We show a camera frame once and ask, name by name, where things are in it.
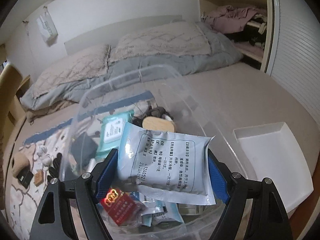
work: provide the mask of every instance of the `brown small box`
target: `brown small box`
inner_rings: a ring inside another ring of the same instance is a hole
[[[40,170],[35,174],[35,185],[38,187],[43,181],[43,171]]]

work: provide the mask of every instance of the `gold logo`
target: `gold logo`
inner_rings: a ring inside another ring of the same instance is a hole
[[[104,203],[106,204],[107,207],[110,207],[118,197],[119,197],[118,192],[113,188],[104,198]]]

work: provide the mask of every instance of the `red packet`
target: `red packet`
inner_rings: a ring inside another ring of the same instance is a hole
[[[118,226],[135,215],[139,209],[129,195],[118,188],[110,188],[100,203]]]

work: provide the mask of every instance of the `blue gripper pad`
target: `blue gripper pad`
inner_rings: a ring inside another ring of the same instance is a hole
[[[209,175],[211,180],[211,187],[216,198],[221,199],[226,204],[230,196],[227,191],[227,182],[218,170],[213,160],[208,156]]]
[[[108,165],[106,166],[105,170],[102,172],[102,175],[97,182],[96,185],[96,195],[94,196],[97,202],[100,202],[103,199],[111,187],[111,183],[116,174],[118,163],[118,151],[113,155],[111,160],[109,161]]]

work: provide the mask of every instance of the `headboard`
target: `headboard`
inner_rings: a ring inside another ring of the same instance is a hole
[[[113,47],[118,44],[119,39],[131,32],[149,27],[170,23],[173,20],[182,20],[181,15],[148,16],[130,19],[123,22],[112,23],[83,33],[64,43],[67,54],[74,54],[90,46],[106,43]]]

